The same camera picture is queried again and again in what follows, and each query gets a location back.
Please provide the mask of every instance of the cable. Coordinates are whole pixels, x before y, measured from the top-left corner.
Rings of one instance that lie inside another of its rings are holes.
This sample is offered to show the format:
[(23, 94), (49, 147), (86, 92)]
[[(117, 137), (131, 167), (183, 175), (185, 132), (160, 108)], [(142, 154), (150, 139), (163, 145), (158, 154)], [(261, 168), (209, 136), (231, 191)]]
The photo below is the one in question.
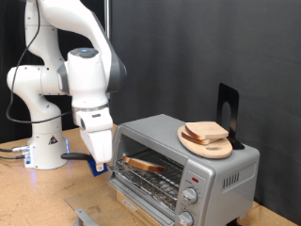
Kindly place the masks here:
[(0, 149), (0, 152), (2, 153), (12, 153), (11, 149)]
[(39, 9), (39, 3), (38, 3), (38, 0), (36, 0), (36, 5), (37, 5), (37, 10), (38, 10), (38, 19), (39, 19), (39, 23), (38, 23), (38, 30), (37, 30), (37, 33), (36, 35), (34, 36), (34, 38), (32, 39), (32, 41), (29, 42), (28, 46), (26, 47), (26, 49), (24, 50), (23, 54), (21, 55), (21, 58), (19, 59), (19, 62), (17, 64), (17, 67), (16, 67), (16, 71), (15, 71), (15, 74), (13, 75), (13, 80), (12, 80), (12, 84), (11, 84), (11, 89), (10, 89), (10, 103), (8, 105), (8, 109), (7, 109), (7, 118), (10, 120), (10, 121), (14, 121), (14, 122), (18, 122), (18, 123), (23, 123), (23, 124), (35, 124), (35, 123), (42, 123), (42, 122), (46, 122), (46, 121), (51, 121), (51, 120), (54, 120), (54, 119), (57, 119), (59, 117), (63, 117), (63, 116), (66, 116), (66, 115), (69, 115), (72, 113), (72, 111), (68, 111), (66, 113), (63, 113), (61, 115), (58, 115), (58, 116), (55, 116), (55, 117), (52, 117), (50, 119), (47, 119), (47, 120), (43, 120), (43, 121), (18, 121), (18, 120), (15, 120), (15, 119), (12, 119), (9, 115), (9, 111), (11, 109), (11, 106), (12, 106), (12, 103), (13, 103), (13, 87), (15, 85), (15, 80), (16, 80), (16, 76), (17, 76), (17, 71), (19, 69), (19, 66), (21, 64), (21, 61), (23, 60), (24, 58), (24, 55), (26, 54), (26, 52), (28, 51), (30, 45), (32, 44), (32, 42), (34, 42), (34, 40), (36, 39), (37, 35), (39, 34), (40, 32), (40, 9)]
[(0, 156), (0, 158), (4, 158), (4, 159), (23, 159), (23, 158), (25, 158), (25, 155), (19, 155), (19, 156), (12, 157), (12, 158)]

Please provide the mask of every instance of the black backdrop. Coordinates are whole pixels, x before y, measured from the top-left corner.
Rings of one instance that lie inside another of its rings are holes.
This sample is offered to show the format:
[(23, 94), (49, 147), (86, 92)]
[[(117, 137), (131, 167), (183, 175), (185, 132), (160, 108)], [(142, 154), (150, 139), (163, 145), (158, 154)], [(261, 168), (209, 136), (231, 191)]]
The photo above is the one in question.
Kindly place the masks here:
[(219, 83), (240, 93), (237, 137), (261, 152), (256, 199), (301, 224), (301, 2), (113, 0), (128, 79), (115, 123), (215, 121)]
[[(83, 4), (94, 11), (103, 24), (103, 1), (83, 0)], [(0, 143), (31, 137), (31, 125), (18, 124), (8, 121), (6, 108), (9, 103), (10, 89), (7, 85), (7, 74), (10, 68), (15, 67), (25, 48), (24, 35), (24, 8), (25, 3), (19, 0), (0, 0)], [(66, 59), (67, 53), (78, 47), (91, 47), (91, 43), (83, 36), (58, 31), (59, 48)], [(42, 65), (43, 61), (31, 53), (24, 57), (22, 65)], [(71, 97), (47, 96), (50, 102), (58, 105), (62, 112), (71, 110)], [(30, 120), (29, 111), (25, 103), (15, 95), (11, 116), (18, 120)], [(74, 128), (72, 116), (63, 118), (63, 130)]]

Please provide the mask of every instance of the control panel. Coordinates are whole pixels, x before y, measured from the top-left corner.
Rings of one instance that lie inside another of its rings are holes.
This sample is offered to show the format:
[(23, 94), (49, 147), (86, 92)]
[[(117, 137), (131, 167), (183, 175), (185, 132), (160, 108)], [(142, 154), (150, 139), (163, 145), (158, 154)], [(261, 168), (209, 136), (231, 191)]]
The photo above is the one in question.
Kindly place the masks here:
[(203, 191), (206, 180), (192, 171), (187, 171), (184, 190), (180, 196), (180, 214), (176, 225), (196, 226), (203, 202)]

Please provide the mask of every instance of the black plate holder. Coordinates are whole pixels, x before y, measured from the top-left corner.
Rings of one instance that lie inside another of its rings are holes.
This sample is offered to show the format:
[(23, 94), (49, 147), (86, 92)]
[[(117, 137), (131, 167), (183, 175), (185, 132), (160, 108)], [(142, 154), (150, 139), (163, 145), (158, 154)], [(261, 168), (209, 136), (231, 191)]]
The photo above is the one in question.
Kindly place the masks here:
[(228, 102), (230, 105), (230, 131), (228, 140), (231, 143), (233, 150), (242, 150), (245, 148), (245, 146), (235, 138), (237, 128), (239, 93), (237, 90), (232, 89), (223, 83), (220, 83), (216, 114), (216, 122), (219, 125), (222, 125), (223, 105), (225, 102)]

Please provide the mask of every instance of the label sticker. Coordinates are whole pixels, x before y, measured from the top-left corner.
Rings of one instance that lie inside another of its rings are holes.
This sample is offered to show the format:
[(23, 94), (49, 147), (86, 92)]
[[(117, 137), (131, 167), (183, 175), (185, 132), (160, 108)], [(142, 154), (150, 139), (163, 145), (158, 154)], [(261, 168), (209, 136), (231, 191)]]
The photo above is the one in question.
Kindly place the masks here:
[(52, 136), (50, 141), (49, 141), (49, 145), (55, 144), (55, 143), (57, 143), (57, 139), (55, 138), (55, 136)]
[(137, 211), (137, 208), (136, 208), (133, 204), (131, 204), (130, 202), (128, 202), (127, 200), (123, 200), (123, 202), (124, 202), (127, 206), (129, 206), (131, 209), (133, 209), (134, 211)]

